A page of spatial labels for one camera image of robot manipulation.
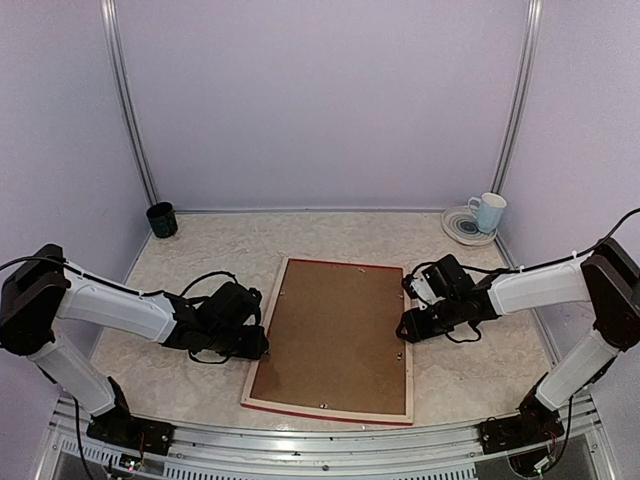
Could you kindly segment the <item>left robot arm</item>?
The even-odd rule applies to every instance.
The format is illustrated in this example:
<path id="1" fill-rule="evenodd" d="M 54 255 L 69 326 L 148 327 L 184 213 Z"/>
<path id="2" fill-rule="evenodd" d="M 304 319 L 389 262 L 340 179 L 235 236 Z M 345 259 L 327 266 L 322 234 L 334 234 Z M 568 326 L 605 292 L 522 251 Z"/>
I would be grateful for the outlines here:
<path id="1" fill-rule="evenodd" d="M 209 296 L 165 290 L 144 292 L 96 276 L 68 261 L 60 246 L 47 244 L 1 268 L 1 346 L 28 358 L 90 415 L 93 427 L 121 445 L 140 434 L 118 383 L 100 373 L 55 328 L 59 320 L 84 322 L 184 351 L 230 359 L 259 360 L 269 350 L 261 324 L 262 295 L 227 273 Z"/>

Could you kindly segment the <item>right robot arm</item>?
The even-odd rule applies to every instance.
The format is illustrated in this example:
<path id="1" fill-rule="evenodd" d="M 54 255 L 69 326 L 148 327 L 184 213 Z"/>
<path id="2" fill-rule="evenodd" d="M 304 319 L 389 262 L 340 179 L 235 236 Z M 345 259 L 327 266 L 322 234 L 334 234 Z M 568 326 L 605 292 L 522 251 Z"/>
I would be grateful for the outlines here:
<path id="1" fill-rule="evenodd" d="M 470 272 L 448 254 L 407 274 L 402 287 L 419 304 L 402 314 L 396 336 L 415 344 L 529 310 L 585 319 L 574 346 L 521 402 L 511 423 L 520 443 L 535 442 L 574 394 L 639 343 L 639 266 L 613 238 L 537 266 L 485 270 L 479 281 Z"/>

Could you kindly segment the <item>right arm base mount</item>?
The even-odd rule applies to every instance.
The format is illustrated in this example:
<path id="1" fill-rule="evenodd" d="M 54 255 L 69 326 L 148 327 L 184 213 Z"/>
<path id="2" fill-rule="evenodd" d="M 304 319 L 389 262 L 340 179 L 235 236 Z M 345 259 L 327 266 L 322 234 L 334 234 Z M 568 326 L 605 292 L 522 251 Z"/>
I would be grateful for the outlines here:
<path id="1" fill-rule="evenodd" d="M 490 419 L 478 425 L 478 434 L 485 455 L 518 449 L 565 434 L 558 415 L 546 419 L 517 414 Z"/>

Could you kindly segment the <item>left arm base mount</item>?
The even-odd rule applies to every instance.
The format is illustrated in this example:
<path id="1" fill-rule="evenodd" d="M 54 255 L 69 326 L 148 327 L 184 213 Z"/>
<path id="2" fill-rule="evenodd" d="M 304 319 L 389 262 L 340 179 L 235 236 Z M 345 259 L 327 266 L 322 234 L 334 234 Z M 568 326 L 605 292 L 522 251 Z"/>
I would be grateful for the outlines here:
<path id="1" fill-rule="evenodd" d="M 171 423 L 136 416 L 119 417 L 104 414 L 93 417 L 87 436 L 143 454 L 167 456 L 175 426 Z"/>

